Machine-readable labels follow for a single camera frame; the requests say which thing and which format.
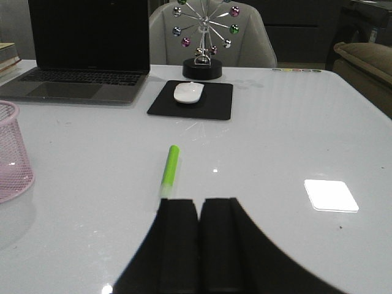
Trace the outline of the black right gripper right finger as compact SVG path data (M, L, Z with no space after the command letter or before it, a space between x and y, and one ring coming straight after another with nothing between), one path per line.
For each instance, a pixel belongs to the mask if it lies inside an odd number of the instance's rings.
M236 198L209 198L200 215L202 293L339 293L281 251Z

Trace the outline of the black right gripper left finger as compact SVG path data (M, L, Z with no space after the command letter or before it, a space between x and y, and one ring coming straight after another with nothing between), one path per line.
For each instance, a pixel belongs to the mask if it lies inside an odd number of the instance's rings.
M162 199L114 293L198 293L198 217L192 200Z

